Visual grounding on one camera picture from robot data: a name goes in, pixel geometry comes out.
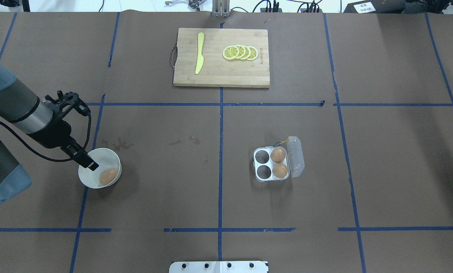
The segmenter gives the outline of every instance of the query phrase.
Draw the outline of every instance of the white bowl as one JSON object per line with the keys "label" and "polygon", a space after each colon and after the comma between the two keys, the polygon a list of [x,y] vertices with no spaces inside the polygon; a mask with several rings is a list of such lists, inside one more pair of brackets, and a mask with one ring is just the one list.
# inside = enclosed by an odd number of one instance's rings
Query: white bowl
{"label": "white bowl", "polygon": [[[87,186],[88,188],[105,188],[113,185],[117,180],[119,180],[119,177],[122,174],[122,164],[120,163],[119,156],[114,151],[107,149],[106,147],[99,147],[95,150],[91,150],[88,155],[99,166],[95,171],[79,166],[78,176],[83,185]],[[110,168],[118,169],[119,173],[117,173],[117,176],[115,176],[112,182],[108,183],[107,185],[100,184],[100,175],[103,173],[103,171]]]}

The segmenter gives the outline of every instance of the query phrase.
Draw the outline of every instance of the black device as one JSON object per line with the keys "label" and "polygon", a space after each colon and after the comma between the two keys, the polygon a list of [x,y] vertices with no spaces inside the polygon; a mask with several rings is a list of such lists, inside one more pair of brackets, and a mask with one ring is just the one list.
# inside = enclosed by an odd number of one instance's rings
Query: black device
{"label": "black device", "polygon": [[[266,8],[260,8],[260,12],[270,12],[268,11],[269,9],[266,9]],[[271,11],[271,12],[282,12],[282,9],[276,9],[275,11]]]}
{"label": "black device", "polygon": [[301,13],[322,13],[320,8],[301,9]]}
{"label": "black device", "polygon": [[405,0],[369,0],[350,3],[343,13],[401,13]]}
{"label": "black device", "polygon": [[18,7],[19,0],[0,0],[0,4],[10,8]]}

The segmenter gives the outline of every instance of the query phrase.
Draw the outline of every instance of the brown egg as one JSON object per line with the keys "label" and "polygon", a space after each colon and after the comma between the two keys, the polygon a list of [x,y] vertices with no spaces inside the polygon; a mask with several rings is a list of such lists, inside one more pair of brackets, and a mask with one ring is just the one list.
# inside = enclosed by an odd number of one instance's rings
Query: brown egg
{"label": "brown egg", "polygon": [[288,168],[283,163],[276,164],[273,166],[273,175],[278,178],[284,178],[288,173]]}
{"label": "brown egg", "polygon": [[119,173],[119,170],[117,168],[110,168],[106,169],[103,171],[102,174],[100,174],[100,184],[102,185],[108,185],[110,182],[112,182],[117,174]]}
{"label": "brown egg", "polygon": [[273,149],[273,151],[270,153],[270,158],[273,160],[273,162],[280,163],[284,160],[285,158],[285,151],[281,147],[276,147]]}

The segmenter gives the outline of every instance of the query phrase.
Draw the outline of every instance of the yellow knife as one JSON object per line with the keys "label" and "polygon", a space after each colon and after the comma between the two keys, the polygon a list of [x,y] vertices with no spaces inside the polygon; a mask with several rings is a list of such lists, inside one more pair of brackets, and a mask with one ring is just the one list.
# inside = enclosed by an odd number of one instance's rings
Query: yellow knife
{"label": "yellow knife", "polygon": [[196,75],[199,74],[201,71],[202,64],[204,62],[204,57],[202,56],[202,44],[204,43],[204,33],[198,33],[198,59],[196,61],[196,71],[194,72]]}

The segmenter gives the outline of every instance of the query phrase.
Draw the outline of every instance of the lemon slice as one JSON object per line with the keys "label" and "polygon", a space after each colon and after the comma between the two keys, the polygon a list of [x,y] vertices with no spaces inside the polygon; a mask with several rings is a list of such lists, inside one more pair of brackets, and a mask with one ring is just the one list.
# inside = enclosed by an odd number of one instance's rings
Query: lemon slice
{"label": "lemon slice", "polygon": [[246,54],[247,54],[247,47],[245,47],[244,45],[234,45],[238,48],[238,50],[240,50],[240,53],[238,53],[238,56],[235,58],[235,59],[241,59],[242,57],[244,57]]}
{"label": "lemon slice", "polygon": [[243,55],[243,57],[241,57],[240,60],[246,60],[251,54],[251,50],[249,47],[244,46],[244,48],[245,48],[245,55]]}
{"label": "lemon slice", "polygon": [[233,60],[240,54],[240,49],[237,46],[230,45],[223,50],[223,58]]}
{"label": "lemon slice", "polygon": [[254,47],[248,47],[248,50],[250,50],[250,55],[246,58],[249,61],[253,61],[258,57],[258,50]]}

